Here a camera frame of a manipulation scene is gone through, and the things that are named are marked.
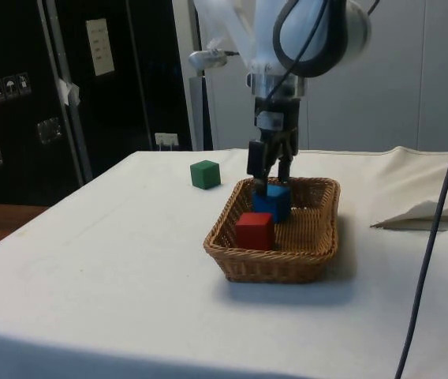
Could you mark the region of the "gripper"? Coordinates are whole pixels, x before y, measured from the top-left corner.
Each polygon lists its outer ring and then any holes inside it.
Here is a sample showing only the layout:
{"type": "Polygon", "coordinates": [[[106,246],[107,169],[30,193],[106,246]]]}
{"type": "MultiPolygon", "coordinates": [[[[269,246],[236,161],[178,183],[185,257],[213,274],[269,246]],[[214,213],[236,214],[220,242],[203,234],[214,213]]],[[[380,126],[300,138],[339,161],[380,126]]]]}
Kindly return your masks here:
{"type": "MultiPolygon", "coordinates": [[[[254,125],[261,139],[271,138],[277,133],[289,135],[281,144],[278,158],[278,180],[287,183],[293,157],[297,155],[298,124],[301,100],[271,99],[256,97],[254,103],[254,125]]],[[[248,144],[247,174],[253,177],[258,195],[267,194],[267,178],[275,162],[274,150],[269,141],[253,140],[248,144]]]]}

